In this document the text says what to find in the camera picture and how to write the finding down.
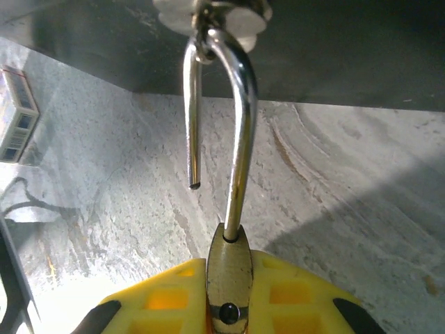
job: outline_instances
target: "square hole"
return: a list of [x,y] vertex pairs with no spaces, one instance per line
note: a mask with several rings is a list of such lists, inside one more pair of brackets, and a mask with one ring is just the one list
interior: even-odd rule
[[128,334],[180,334],[181,319],[133,321]]
[[275,334],[326,334],[317,314],[296,314],[273,317]]
[[20,115],[19,122],[17,123],[17,127],[21,127],[22,129],[29,129],[31,126],[31,122],[33,118],[30,115],[25,115],[24,113]]
[[272,285],[269,303],[271,304],[308,304],[312,292],[304,282],[284,282]]
[[15,150],[12,148],[7,148],[3,154],[2,159],[5,161],[13,161],[15,159],[15,155],[19,150]]
[[145,302],[146,310],[181,310],[187,307],[188,292],[185,289],[156,289]]

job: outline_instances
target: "small box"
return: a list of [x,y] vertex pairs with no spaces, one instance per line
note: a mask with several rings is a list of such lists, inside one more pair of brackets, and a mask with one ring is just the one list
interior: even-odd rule
[[19,161],[38,116],[24,73],[3,66],[0,76],[0,161]]

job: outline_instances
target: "shiny metal rod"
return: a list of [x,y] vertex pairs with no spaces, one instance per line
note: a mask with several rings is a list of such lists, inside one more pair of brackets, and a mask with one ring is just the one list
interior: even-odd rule
[[226,31],[209,29],[205,42],[224,65],[235,100],[234,156],[224,222],[224,238],[235,241],[238,238],[257,123],[257,80],[248,55]]
[[190,189],[198,189],[201,185],[201,71],[202,65],[197,61],[195,38],[191,38],[187,44],[183,69],[188,186]]
[[197,43],[203,42],[222,62],[229,75],[235,100],[235,141],[229,198],[224,222],[224,238],[235,241],[243,209],[250,159],[257,121],[257,81],[248,55],[226,31],[209,29],[205,41],[191,38],[184,57],[184,104],[186,110],[188,182],[191,189],[200,186],[200,108],[201,64]]

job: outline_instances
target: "dark panel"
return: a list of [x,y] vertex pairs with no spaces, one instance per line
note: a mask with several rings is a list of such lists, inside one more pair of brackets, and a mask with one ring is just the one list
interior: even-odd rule
[[[251,53],[260,98],[445,110],[445,1],[281,0]],[[128,90],[181,94],[186,38],[147,0],[3,0],[0,35]],[[204,94],[229,97],[223,69]]]

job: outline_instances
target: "black rubber edge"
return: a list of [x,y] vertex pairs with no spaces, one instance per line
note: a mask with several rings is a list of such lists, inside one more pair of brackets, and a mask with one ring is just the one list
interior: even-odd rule
[[333,302],[355,334],[386,334],[363,307],[342,298]]
[[93,308],[71,334],[101,334],[121,308],[119,301],[107,301]]

